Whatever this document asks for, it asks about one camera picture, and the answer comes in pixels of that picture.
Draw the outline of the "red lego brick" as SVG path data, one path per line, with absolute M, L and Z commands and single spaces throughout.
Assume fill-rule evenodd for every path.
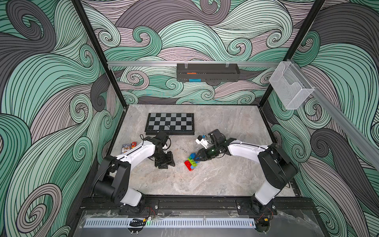
M 187 167 L 187 169 L 189 170 L 189 171 L 192 171 L 193 170 L 193 167 L 192 167 L 192 164 L 191 164 L 191 162 L 190 161 L 185 161 L 184 162 L 184 164 L 185 164 L 185 166 Z

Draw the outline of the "lime green lego brick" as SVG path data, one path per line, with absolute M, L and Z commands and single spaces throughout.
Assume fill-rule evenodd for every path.
M 188 158 L 188 161 L 191 163 L 191 166 L 196 167 L 197 162 L 193 160 L 193 158 Z

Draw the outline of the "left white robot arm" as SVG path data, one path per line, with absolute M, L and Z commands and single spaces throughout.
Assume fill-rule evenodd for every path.
M 166 169 L 175 166 L 173 154 L 169 151 L 171 139 L 163 137 L 146 137 L 136 147 L 124 154 L 106 156 L 95 175 L 92 190 L 115 204 L 124 204 L 132 207 L 141 205 L 143 194 L 130 188 L 131 171 L 142 161 L 153 158 L 157 168 Z

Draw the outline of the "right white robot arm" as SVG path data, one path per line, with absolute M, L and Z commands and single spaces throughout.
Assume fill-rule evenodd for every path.
M 249 209 L 254 214 L 263 214 L 271 208 L 272 200 L 299 172 L 289 155 L 276 143 L 255 145 L 235 138 L 227 139 L 217 129 L 198 136 L 195 141 L 202 148 L 189 159 L 191 166 L 223 155 L 247 158 L 261 166 L 265 181 L 251 197 Z

